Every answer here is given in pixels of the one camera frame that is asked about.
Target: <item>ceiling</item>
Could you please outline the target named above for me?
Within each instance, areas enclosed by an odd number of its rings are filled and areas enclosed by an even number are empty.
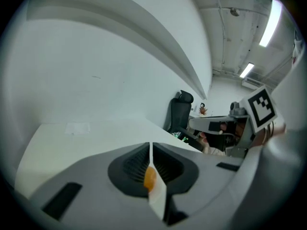
[[[248,77],[274,89],[291,68],[294,25],[287,11],[283,8],[274,35],[268,46],[262,47],[259,42],[271,0],[219,0],[222,16],[218,0],[194,1],[210,40],[213,75],[237,78],[251,62],[255,67]],[[240,15],[233,16],[230,8],[239,9]]]

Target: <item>air conditioner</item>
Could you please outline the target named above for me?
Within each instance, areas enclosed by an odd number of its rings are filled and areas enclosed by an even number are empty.
[[[253,79],[246,78],[246,79],[242,80],[242,86],[247,87],[247,88],[252,89],[252,90],[256,90],[257,88],[261,87],[262,85],[263,85],[262,83],[255,81]]]

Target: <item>desk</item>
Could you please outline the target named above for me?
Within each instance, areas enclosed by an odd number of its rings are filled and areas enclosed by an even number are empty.
[[[19,164],[15,190],[26,198],[75,162],[95,154],[144,142],[161,142],[199,152],[146,119],[90,123],[90,133],[65,134],[64,124],[42,124]]]

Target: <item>fluorescent light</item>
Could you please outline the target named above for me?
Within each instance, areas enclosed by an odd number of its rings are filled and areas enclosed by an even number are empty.
[[[240,75],[241,78],[245,78],[245,76],[252,70],[254,67],[254,64],[249,63],[248,66],[244,69],[242,74]]]
[[[271,13],[267,27],[265,28],[264,34],[259,45],[266,47],[273,36],[273,33],[277,27],[280,15],[282,13],[282,4],[276,0],[272,0]]]

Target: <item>orange object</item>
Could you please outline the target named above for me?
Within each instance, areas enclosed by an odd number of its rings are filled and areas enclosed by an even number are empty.
[[[157,173],[155,169],[153,167],[148,166],[144,178],[144,187],[148,189],[148,192],[152,191],[156,180],[157,180]]]

